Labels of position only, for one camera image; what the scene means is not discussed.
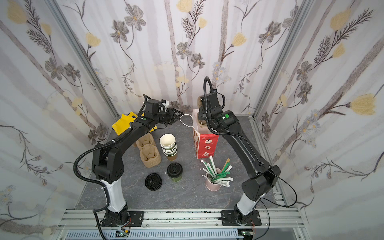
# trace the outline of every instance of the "gray tabletop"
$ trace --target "gray tabletop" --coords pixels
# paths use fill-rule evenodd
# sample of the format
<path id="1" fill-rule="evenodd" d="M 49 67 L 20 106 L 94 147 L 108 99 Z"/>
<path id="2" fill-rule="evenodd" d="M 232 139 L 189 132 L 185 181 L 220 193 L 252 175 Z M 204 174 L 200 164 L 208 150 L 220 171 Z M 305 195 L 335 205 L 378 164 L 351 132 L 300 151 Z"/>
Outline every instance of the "gray tabletop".
<path id="1" fill-rule="evenodd" d="M 253 134 L 248 117 L 238 117 L 243 130 L 256 148 L 256 139 Z M 192 119 L 183 117 L 183 122 L 192 125 Z M 166 173 L 167 166 L 172 163 L 161 150 L 159 139 L 163 134 L 171 133 L 175 136 L 178 148 L 178 157 L 174 162 L 183 166 L 182 179 L 173 182 Z M 220 137 L 214 154 L 215 165 L 222 168 L 227 158 L 230 158 L 232 169 L 230 176 L 233 182 L 230 187 L 222 186 L 218 191 L 212 192 L 205 186 L 205 179 L 201 176 L 204 165 L 201 159 L 196 158 L 193 129 L 182 125 L 179 121 L 165 129 L 158 129 L 151 133 L 161 154 L 161 163 L 152 168 L 146 168 L 140 159 L 139 149 L 131 146 L 123 155 L 124 174 L 121 177 L 123 196 L 128 209 L 221 209 L 233 208 L 240 200 L 243 191 L 241 183 L 248 180 L 248 174 L 239 157 L 227 143 Z M 116 137 L 115 132 L 109 139 Z M 150 174 L 156 172 L 162 178 L 162 186 L 157 191 L 148 190 L 144 181 Z M 275 202 L 270 191 L 265 198 Z M 276 207 L 264 201 L 267 207 Z M 76 209 L 97 209 L 105 204 L 105 196 L 99 185 L 87 183 Z"/>

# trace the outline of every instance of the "black cup lid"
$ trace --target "black cup lid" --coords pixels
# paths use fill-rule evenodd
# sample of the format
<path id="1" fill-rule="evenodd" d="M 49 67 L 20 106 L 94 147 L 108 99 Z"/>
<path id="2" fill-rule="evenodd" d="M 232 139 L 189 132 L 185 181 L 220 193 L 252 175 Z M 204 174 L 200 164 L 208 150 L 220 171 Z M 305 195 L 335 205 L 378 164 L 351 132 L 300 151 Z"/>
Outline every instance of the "black cup lid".
<path id="1" fill-rule="evenodd" d="M 167 174 L 171 178 L 178 178 L 183 173 L 183 167 L 178 162 L 173 162 L 167 167 Z"/>
<path id="2" fill-rule="evenodd" d="M 145 178 L 145 186 L 151 190 L 156 191 L 161 187 L 162 180 L 159 174 L 151 173 Z"/>

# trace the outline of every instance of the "red paper bag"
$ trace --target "red paper bag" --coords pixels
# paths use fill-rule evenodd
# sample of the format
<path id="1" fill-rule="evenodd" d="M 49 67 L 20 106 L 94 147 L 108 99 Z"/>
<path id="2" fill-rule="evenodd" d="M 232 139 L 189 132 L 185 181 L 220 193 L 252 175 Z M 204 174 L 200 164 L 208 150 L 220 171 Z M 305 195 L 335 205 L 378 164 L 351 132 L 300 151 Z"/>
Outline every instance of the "red paper bag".
<path id="1" fill-rule="evenodd" d="M 210 155 L 213 156 L 219 135 L 213 134 L 207 127 L 202 127 L 199 125 L 197 118 L 198 114 L 198 109 L 194 109 L 192 111 L 192 120 L 194 126 L 193 138 L 195 142 L 196 157 L 205 158 L 209 157 Z"/>

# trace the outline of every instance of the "wallpaper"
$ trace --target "wallpaper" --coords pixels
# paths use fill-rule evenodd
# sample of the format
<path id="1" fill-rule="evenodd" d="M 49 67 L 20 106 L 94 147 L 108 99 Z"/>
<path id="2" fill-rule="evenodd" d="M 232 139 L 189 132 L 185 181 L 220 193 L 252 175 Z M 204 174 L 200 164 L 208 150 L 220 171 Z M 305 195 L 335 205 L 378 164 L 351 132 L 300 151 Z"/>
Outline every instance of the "wallpaper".
<path id="1" fill-rule="evenodd" d="M 257 114 L 313 240 L 384 234 L 383 21 L 380 0 L 315 1 Z"/>
<path id="2" fill-rule="evenodd" d="M 209 76 L 235 114 L 254 111 L 301 3 L 57 2 L 119 113 L 142 94 L 191 113 Z"/>
<path id="3" fill-rule="evenodd" d="M 0 6 L 0 238 L 50 239 L 114 117 L 44 1 Z"/>

